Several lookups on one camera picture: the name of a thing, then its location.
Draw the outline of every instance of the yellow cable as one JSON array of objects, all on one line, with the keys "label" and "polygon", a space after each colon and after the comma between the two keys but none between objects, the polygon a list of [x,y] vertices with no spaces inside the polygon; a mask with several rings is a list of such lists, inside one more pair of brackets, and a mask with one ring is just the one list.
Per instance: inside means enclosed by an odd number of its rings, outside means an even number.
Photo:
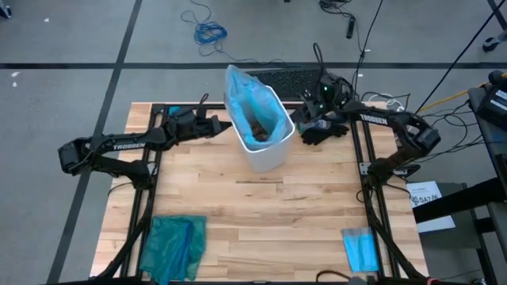
[{"label": "yellow cable", "polygon": [[[504,74],[502,75],[502,77],[503,77],[503,78],[507,78],[507,73],[504,73]],[[484,83],[482,83],[481,85],[479,85],[479,86],[478,86],[478,88],[479,88],[479,87],[483,87],[484,85],[486,85],[486,84],[488,84],[488,83],[489,83],[489,82],[484,82]],[[450,100],[452,100],[452,99],[456,99],[457,97],[461,97],[461,96],[465,95],[466,93],[467,93],[467,91],[462,91],[462,92],[457,93],[456,95],[453,95],[453,96],[447,97],[447,98],[442,99],[442,100],[440,100],[440,101],[437,101],[437,102],[435,102],[435,103],[433,103],[433,104],[429,104],[428,106],[426,106],[426,107],[424,107],[424,108],[421,108],[421,110],[419,110],[419,112],[423,112],[423,111],[425,111],[425,110],[427,110],[427,109],[429,109],[429,108],[435,107],[435,106],[437,106],[437,105],[440,105],[440,104],[445,103],[445,102],[447,102],[447,101],[450,101]]]}]

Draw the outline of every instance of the black floor stripe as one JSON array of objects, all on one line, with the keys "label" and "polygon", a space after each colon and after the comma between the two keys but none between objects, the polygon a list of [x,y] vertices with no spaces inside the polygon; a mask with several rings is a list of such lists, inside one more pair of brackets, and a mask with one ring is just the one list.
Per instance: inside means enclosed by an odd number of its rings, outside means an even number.
[{"label": "black floor stripe", "polygon": [[[97,119],[95,130],[93,131],[94,136],[101,134],[104,130],[105,121],[107,120],[109,109],[111,108],[112,98],[114,97],[116,86],[118,85],[118,80],[120,79],[121,63],[125,61],[128,45],[130,44],[132,33],[134,32],[135,22],[139,16],[139,10],[141,9],[142,2],[143,0],[135,0],[130,19],[128,21],[127,30],[125,31],[124,39],[121,43],[120,52],[118,53],[118,58],[116,60],[116,64],[114,65],[114,70],[112,71],[111,80],[109,81],[109,87],[105,93],[101,112]],[[58,248],[56,250],[55,259],[53,260],[47,283],[59,282],[69,247],[71,246],[72,236],[74,235],[76,223],[78,222],[79,212],[81,210],[82,201],[85,198],[89,180],[90,171],[83,173],[79,177],[78,187],[76,188],[76,192],[72,200],[71,209],[69,210],[69,215],[67,216],[67,220],[63,228],[62,237],[60,238]]]},{"label": "black floor stripe", "polygon": [[[213,70],[226,69],[230,64],[245,69],[282,67],[316,68],[317,63],[294,62],[286,65],[262,63],[0,63],[0,70]],[[326,68],[355,69],[357,63],[326,63]],[[363,63],[363,69],[448,69],[451,63]],[[457,63],[454,69],[505,69],[507,63]]]},{"label": "black floor stripe", "polygon": [[[125,63],[124,69],[161,69],[161,70],[208,70],[225,69],[230,64],[239,68],[281,68],[279,64],[259,63]],[[357,63],[325,63],[326,68],[355,69]],[[317,68],[318,63],[287,63],[290,67]],[[448,69],[451,63],[362,63],[362,69]],[[501,69],[507,68],[507,63],[457,63],[454,69]]]},{"label": "black floor stripe", "polygon": [[[492,10],[495,10],[497,8],[497,3],[495,3],[494,0],[488,0],[488,4],[490,4]],[[507,21],[505,21],[505,18],[501,14],[501,11],[497,11],[494,15],[497,17],[498,23],[500,23],[501,28],[504,30],[507,29]]]},{"label": "black floor stripe", "polygon": [[26,69],[26,70],[44,70],[44,69],[113,69],[115,63],[0,63],[0,69]]}]

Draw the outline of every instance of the cable bundle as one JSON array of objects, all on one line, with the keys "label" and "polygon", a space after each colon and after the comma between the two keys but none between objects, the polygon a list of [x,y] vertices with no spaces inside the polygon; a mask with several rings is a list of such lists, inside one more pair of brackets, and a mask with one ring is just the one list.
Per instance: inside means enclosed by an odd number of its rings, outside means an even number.
[{"label": "cable bundle", "polygon": [[[244,61],[253,61],[255,63],[259,63],[256,59],[236,59],[229,55],[226,51],[223,50],[222,41],[227,38],[227,30],[217,23],[216,21],[210,21],[212,18],[212,10],[206,6],[205,4],[200,4],[190,0],[190,2],[197,6],[202,6],[208,10],[208,16],[203,21],[198,21],[196,18],[196,14],[192,10],[186,10],[180,15],[180,19],[189,24],[195,25],[195,31],[193,33],[193,40],[196,44],[199,45],[199,54],[201,56],[209,56],[216,52],[226,55],[229,59],[234,60],[235,62],[244,62]],[[184,19],[186,14],[191,14],[192,18]],[[213,50],[208,53],[203,53],[203,47],[205,46],[213,46]],[[284,65],[284,67],[289,67],[289,65],[282,59],[272,59],[267,63],[263,63],[262,65],[266,65],[269,63],[280,62]]]}]

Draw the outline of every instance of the brown food waste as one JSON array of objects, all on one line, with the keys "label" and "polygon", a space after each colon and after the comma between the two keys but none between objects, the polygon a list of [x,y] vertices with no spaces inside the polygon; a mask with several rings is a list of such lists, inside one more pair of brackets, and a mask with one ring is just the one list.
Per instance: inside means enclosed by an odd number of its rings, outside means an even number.
[{"label": "brown food waste", "polygon": [[265,142],[269,138],[268,132],[257,121],[253,122],[250,127],[252,128],[253,136],[258,142]]}]

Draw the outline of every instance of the black glove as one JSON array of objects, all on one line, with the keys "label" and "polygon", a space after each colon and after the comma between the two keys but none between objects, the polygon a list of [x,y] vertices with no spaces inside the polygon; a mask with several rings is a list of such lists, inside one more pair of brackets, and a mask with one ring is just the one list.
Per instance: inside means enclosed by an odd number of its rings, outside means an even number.
[{"label": "black glove", "polygon": [[347,131],[349,131],[348,127],[323,117],[319,120],[318,126],[307,129],[301,135],[301,138],[303,138],[303,143],[317,146],[330,136],[339,138],[343,135],[347,135]]}]

